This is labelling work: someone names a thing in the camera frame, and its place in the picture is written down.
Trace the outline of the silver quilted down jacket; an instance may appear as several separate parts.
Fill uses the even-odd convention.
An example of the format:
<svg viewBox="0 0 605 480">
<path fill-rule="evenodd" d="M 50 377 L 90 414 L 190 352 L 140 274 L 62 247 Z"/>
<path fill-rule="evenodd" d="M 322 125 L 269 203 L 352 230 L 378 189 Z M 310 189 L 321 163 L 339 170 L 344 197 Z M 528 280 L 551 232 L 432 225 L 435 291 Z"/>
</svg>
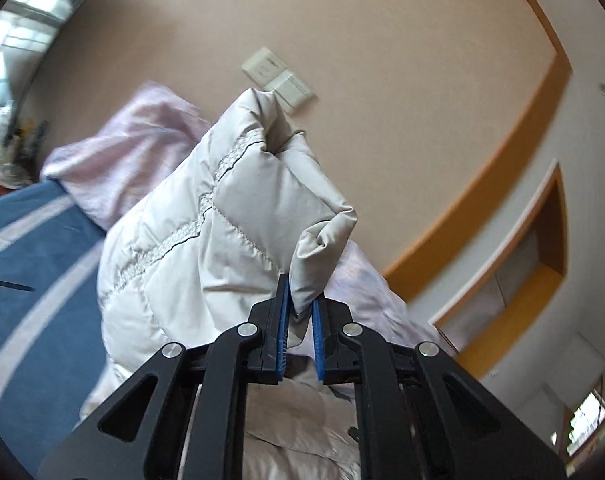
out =
<svg viewBox="0 0 605 480">
<path fill-rule="evenodd" d="M 276 97 L 244 91 L 164 181 L 107 233 L 97 300 L 107 367 L 93 412 L 169 342 L 210 344 L 289 277 L 304 338 L 357 222 Z"/>
</svg>

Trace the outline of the blue white striped bedsheet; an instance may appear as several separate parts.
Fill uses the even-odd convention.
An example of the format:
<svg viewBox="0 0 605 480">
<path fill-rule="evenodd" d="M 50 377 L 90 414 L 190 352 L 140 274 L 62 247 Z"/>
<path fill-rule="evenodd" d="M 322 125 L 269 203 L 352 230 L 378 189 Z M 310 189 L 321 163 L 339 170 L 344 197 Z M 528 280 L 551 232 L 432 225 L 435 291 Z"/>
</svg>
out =
<svg viewBox="0 0 605 480">
<path fill-rule="evenodd" d="M 104 237 L 55 181 L 0 197 L 0 437 L 30 474 L 103 372 Z"/>
</svg>

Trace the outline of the pink floral duvet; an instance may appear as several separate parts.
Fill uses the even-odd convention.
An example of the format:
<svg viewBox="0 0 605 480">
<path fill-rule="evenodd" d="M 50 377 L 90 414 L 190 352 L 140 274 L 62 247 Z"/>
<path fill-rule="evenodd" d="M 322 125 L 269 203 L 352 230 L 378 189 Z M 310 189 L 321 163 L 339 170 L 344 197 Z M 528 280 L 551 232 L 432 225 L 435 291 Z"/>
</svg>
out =
<svg viewBox="0 0 605 480">
<path fill-rule="evenodd" d="M 146 84 L 95 136 L 52 151 L 41 178 L 63 185 L 107 234 L 179 167 L 214 124 L 168 88 Z M 351 237 L 324 292 L 390 341 L 413 346 L 437 338 L 436 330 L 389 289 Z"/>
</svg>

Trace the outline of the wooden framed wall niche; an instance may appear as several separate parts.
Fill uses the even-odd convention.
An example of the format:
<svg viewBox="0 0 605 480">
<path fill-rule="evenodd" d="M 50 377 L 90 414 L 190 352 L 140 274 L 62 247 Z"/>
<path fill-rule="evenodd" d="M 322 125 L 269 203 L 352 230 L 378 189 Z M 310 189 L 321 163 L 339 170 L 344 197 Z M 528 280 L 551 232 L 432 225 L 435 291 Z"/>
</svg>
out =
<svg viewBox="0 0 605 480">
<path fill-rule="evenodd" d="M 557 32 L 537 0 L 525 0 L 553 49 L 552 61 L 521 117 L 481 172 L 447 212 L 384 273 L 391 289 L 407 301 L 419 298 L 481 235 L 507 203 L 552 125 L 572 76 Z M 460 327 L 481 289 L 493 285 L 502 307 L 467 344 L 459 363 L 484 377 L 537 321 L 565 279 L 568 266 L 567 213 L 563 174 L 553 162 L 510 232 L 432 324 L 440 332 Z"/>
</svg>

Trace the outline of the white wall switch plate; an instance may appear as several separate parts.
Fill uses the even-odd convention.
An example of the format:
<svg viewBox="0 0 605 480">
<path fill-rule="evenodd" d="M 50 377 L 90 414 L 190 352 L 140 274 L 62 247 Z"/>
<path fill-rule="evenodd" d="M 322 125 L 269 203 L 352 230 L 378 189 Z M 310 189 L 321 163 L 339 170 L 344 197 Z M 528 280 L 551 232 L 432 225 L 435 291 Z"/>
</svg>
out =
<svg viewBox="0 0 605 480">
<path fill-rule="evenodd" d="M 284 70 L 276 76 L 269 82 L 266 90 L 274 93 L 278 104 L 287 115 L 294 114 L 299 107 L 316 96 L 315 92 L 290 70 Z"/>
</svg>

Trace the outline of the white wall socket plate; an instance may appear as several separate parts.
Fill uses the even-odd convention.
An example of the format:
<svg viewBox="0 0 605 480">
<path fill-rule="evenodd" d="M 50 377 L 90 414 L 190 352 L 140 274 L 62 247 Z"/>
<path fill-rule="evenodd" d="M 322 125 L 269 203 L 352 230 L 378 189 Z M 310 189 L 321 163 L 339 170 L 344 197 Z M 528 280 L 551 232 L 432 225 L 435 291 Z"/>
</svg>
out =
<svg viewBox="0 0 605 480">
<path fill-rule="evenodd" d="M 270 49 L 263 47 L 255 52 L 242 66 L 242 72 L 260 88 L 287 70 L 286 64 Z"/>
</svg>

